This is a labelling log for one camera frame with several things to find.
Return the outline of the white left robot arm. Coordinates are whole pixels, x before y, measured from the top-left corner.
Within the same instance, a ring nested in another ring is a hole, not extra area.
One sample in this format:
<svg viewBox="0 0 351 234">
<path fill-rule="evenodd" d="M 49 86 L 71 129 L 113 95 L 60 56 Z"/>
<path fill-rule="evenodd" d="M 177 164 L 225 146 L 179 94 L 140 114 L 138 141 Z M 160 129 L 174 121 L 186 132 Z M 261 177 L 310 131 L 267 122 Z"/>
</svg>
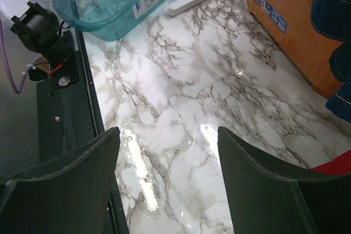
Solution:
<svg viewBox="0 0 351 234">
<path fill-rule="evenodd" d="M 31 52 L 43 55 L 51 64 L 66 61 L 72 48 L 58 35 L 56 15 L 30 0 L 1 0 L 1 21 L 10 27 Z"/>
</svg>

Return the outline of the orange plastic basin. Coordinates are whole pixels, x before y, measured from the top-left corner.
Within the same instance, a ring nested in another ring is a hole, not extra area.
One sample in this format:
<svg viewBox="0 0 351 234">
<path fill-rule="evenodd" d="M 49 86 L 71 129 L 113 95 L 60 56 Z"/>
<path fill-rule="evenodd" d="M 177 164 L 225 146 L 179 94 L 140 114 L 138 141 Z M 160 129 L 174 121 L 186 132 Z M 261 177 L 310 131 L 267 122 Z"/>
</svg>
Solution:
<svg viewBox="0 0 351 234">
<path fill-rule="evenodd" d="M 312 90 L 329 98 L 342 83 L 329 58 L 341 42 L 317 33 L 310 22 L 312 0 L 246 0 L 249 11 L 287 54 Z"/>
</svg>

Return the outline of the clear blue plastic bin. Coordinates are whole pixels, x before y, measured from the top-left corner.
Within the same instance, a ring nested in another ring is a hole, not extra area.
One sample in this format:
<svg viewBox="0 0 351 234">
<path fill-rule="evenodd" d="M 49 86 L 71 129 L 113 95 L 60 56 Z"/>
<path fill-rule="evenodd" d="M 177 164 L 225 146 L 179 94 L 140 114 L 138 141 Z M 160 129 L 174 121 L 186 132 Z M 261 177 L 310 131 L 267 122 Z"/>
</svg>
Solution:
<svg viewBox="0 0 351 234">
<path fill-rule="evenodd" d="M 53 0 L 61 18 L 76 30 L 116 41 L 135 28 L 165 0 Z"/>
</svg>

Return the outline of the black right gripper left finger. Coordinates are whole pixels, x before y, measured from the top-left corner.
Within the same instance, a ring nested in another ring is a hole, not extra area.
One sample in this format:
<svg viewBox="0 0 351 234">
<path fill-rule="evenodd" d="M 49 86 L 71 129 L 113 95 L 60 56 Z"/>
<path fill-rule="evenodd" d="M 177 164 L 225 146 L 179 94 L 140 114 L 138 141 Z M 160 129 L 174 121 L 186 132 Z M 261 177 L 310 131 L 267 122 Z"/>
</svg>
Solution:
<svg viewBox="0 0 351 234">
<path fill-rule="evenodd" d="M 1 178 L 1 233 L 103 233 L 120 146 L 113 127 L 85 145 Z"/>
</svg>

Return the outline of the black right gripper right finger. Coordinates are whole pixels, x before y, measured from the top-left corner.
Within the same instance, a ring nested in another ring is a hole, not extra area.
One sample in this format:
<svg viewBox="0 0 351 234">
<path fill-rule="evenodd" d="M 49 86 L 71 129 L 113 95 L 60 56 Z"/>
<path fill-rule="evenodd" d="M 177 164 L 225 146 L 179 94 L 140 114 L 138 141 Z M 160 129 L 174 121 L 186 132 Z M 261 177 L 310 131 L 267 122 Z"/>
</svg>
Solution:
<svg viewBox="0 0 351 234">
<path fill-rule="evenodd" d="M 285 162 L 225 127 L 218 152 L 235 233 L 350 233 L 350 174 Z"/>
</svg>

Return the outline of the red skirt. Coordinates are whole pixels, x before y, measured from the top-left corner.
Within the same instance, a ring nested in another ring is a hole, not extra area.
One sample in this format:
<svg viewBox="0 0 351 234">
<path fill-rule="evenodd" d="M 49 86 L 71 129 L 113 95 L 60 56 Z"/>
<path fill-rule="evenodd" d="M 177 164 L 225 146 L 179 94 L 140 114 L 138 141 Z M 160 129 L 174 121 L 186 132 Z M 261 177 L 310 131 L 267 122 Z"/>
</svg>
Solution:
<svg viewBox="0 0 351 234">
<path fill-rule="evenodd" d="M 350 174 L 350 151 L 343 153 L 342 155 L 338 156 L 330 162 L 313 168 L 312 171 L 333 176 Z"/>
</svg>

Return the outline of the blue denim skirt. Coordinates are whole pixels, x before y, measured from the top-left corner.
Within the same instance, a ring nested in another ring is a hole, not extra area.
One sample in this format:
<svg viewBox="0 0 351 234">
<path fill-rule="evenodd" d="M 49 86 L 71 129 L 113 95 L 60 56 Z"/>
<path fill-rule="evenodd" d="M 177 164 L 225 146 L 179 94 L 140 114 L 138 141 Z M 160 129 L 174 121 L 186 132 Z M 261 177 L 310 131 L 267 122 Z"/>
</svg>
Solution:
<svg viewBox="0 0 351 234">
<path fill-rule="evenodd" d="M 336 117 L 350 122 L 350 0 L 313 0 L 310 22 L 315 31 L 342 44 L 329 65 L 334 78 L 342 83 L 325 106 Z"/>
</svg>

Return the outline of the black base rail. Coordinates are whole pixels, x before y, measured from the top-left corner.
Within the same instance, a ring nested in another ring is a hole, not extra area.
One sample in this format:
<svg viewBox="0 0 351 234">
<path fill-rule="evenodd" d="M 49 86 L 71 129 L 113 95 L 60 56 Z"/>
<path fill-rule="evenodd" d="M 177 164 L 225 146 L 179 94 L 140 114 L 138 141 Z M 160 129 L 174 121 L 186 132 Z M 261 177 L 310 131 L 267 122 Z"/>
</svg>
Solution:
<svg viewBox="0 0 351 234">
<path fill-rule="evenodd" d="M 64 40 L 73 50 L 70 63 L 37 85 L 39 165 L 108 130 L 102 124 L 82 34 L 66 31 Z M 103 233 L 127 232 L 114 174 Z"/>
</svg>

